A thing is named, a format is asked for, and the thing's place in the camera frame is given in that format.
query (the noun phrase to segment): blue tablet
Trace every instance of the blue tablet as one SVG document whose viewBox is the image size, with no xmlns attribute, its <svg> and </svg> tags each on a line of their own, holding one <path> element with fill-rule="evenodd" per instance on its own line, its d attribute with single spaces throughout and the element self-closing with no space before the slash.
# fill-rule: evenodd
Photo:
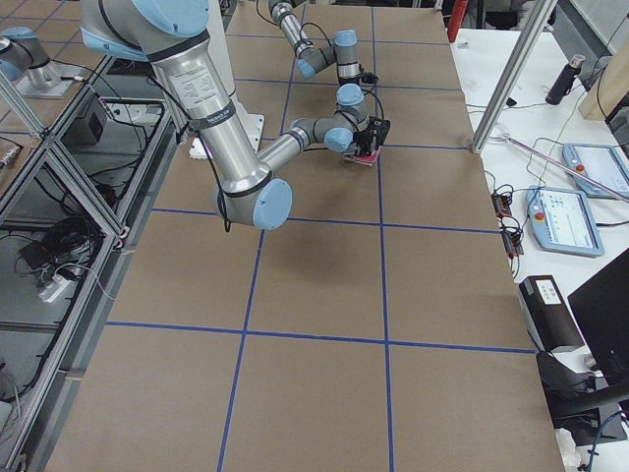
<svg viewBox="0 0 629 472">
<path fill-rule="evenodd" d="M 527 210 L 542 249 L 591 258 L 604 254 L 585 192 L 531 187 Z"/>
<path fill-rule="evenodd" d="M 563 160 L 573 170 L 602 183 L 624 197 L 629 197 L 629 170 L 625 159 L 611 146 L 564 145 Z M 574 178 L 588 197 L 613 197 L 585 180 Z"/>
</svg>

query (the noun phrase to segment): table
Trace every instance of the table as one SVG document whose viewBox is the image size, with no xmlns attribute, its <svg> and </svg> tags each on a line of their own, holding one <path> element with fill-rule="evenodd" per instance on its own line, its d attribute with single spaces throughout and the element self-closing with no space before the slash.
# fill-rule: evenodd
<svg viewBox="0 0 629 472">
<path fill-rule="evenodd" d="M 493 92 L 504 64 L 518 37 L 515 31 L 479 31 L 462 29 L 452 44 L 452 54 L 457 66 L 461 86 L 470 105 L 486 105 Z M 613 135 L 603 122 L 584 120 L 576 109 L 584 97 L 584 89 L 576 86 L 559 105 L 545 104 L 547 90 L 552 86 L 567 59 L 549 32 L 544 32 L 511 97 L 518 103 L 516 106 L 528 106 L 522 109 L 507 109 L 502 112 L 493 136 L 504 131 L 528 145 L 532 145 L 539 137 L 550 138 L 563 143 L 591 143 L 617 145 Z M 469 106 L 472 112 L 473 126 L 479 123 L 483 110 Z M 540 142 L 537 146 L 542 152 L 561 160 L 561 146 L 553 143 Z M 538 185 L 538 179 L 526 171 L 529 156 L 512 145 L 489 141 L 482 152 L 485 169 L 496 178 L 496 186 L 511 184 L 515 189 L 526 189 Z M 540 175 L 543 172 L 543 161 L 534 157 L 530 167 Z M 551 187 L 575 188 L 571 177 L 559 169 L 550 166 L 543 178 Z M 487 176 L 490 187 L 492 178 Z M 512 209 L 515 216 L 524 222 L 526 217 L 525 192 L 514 194 Z M 597 222 L 615 222 L 629 219 L 629 206 L 617 201 L 589 200 Z M 590 276 L 622 253 L 628 246 L 629 229 L 626 226 L 601 228 L 600 235 L 605 247 L 605 254 L 600 258 L 588 259 L 576 256 L 554 254 L 541 251 L 532 232 L 526 229 L 523 248 L 525 255 L 520 258 L 519 272 L 515 278 L 520 282 L 529 275 L 550 273 L 553 275 L 564 297 L 567 297 Z M 558 355 L 576 372 L 585 372 L 583 356 L 587 348 L 580 349 L 569 355 Z M 585 455 L 586 447 L 580 448 Z M 629 463 L 629 443 L 614 442 L 600 447 L 595 470 L 609 472 L 624 471 Z"/>
<path fill-rule="evenodd" d="M 180 149 L 46 470 L 562 470 L 440 14 L 297 12 L 357 29 L 378 166 L 309 152 L 282 228 L 225 234 Z M 266 144 L 331 113 L 254 5 L 227 39 Z"/>
</svg>

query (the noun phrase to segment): red object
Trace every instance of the red object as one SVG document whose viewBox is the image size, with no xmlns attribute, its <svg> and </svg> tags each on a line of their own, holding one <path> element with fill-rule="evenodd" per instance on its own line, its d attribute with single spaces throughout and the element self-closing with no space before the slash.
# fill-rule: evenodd
<svg viewBox="0 0 629 472">
<path fill-rule="evenodd" d="M 452 16 L 448 23 L 448 41 L 454 42 L 456 35 L 463 23 L 463 17 L 465 17 L 465 11 L 468 9 L 468 0 L 456 0 L 454 7 L 452 7 Z"/>
</svg>

